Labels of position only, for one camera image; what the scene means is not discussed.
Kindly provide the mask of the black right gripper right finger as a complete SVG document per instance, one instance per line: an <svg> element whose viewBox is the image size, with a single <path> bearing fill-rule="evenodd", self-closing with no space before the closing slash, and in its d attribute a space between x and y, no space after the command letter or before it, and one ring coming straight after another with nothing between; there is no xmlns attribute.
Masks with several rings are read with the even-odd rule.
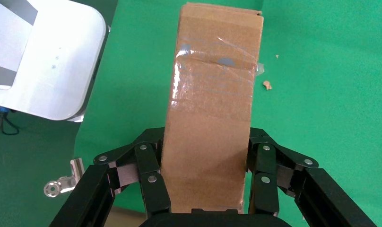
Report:
<svg viewBox="0 0 382 227"><path fill-rule="evenodd" d="M279 145L263 129L250 129L247 169L252 173L250 214L276 217L281 190L311 227L375 226L314 158Z"/></svg>

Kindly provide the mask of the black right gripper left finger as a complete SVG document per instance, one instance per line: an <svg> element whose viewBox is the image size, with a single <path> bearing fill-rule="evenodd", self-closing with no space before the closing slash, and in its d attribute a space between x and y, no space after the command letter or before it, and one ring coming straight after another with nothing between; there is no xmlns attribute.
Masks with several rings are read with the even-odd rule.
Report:
<svg viewBox="0 0 382 227"><path fill-rule="evenodd" d="M131 144L96 156L50 226L104 226L116 196L135 182L148 218L170 212L171 201L160 174L164 130L146 129Z"/></svg>

